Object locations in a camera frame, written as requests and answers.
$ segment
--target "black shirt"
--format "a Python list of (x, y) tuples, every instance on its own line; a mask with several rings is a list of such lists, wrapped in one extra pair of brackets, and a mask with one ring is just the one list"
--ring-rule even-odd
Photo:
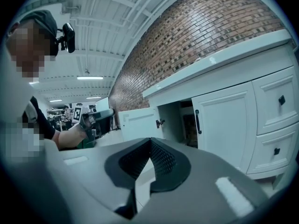
[[(38, 102), (36, 98), (33, 96), (30, 101), (37, 112), (37, 123), (39, 126), (39, 133), (43, 134), (45, 139), (51, 140), (54, 136), (55, 129), (50, 125), (43, 112), (38, 108)], [(25, 112), (23, 113), (23, 123), (28, 123), (28, 118)]]

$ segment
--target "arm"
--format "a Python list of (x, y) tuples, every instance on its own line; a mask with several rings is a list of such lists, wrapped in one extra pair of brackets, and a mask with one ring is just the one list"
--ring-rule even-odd
[(39, 132), (44, 135), (45, 139), (53, 140), (58, 149), (66, 147), (76, 147), (85, 137), (86, 133), (76, 124), (68, 131), (59, 132), (54, 129), (48, 122), (43, 112), (39, 109), (37, 100), (32, 97), (30, 100), (37, 112), (37, 123)]
[(58, 149), (76, 147), (83, 139), (86, 133), (81, 130), (79, 124), (75, 124), (68, 131), (55, 131), (52, 140), (56, 143)]

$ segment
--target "head-mounted camera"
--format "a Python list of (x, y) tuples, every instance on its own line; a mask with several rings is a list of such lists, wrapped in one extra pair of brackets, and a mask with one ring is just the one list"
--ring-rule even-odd
[(62, 29), (58, 31), (63, 32), (63, 35), (58, 38), (58, 46), (61, 43), (61, 50), (67, 50), (68, 53), (72, 53), (75, 50), (75, 31), (71, 24), (66, 23), (62, 26)]

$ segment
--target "drawer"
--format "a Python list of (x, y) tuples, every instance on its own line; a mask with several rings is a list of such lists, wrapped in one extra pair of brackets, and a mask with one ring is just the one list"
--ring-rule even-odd
[(256, 137), (252, 159), (246, 174), (282, 168), (289, 164), (299, 132), (299, 123)]
[(299, 87), (294, 67), (252, 81), (256, 96), (257, 135), (299, 121)]

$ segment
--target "black drawer knob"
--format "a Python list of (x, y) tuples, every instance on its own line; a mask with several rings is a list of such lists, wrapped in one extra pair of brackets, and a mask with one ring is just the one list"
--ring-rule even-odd
[(279, 151), (280, 151), (280, 148), (275, 148), (275, 149), (274, 149), (274, 155), (279, 154)]
[(285, 103), (285, 97), (284, 96), (281, 96), (279, 99), (278, 99), (280, 105), (283, 105)]

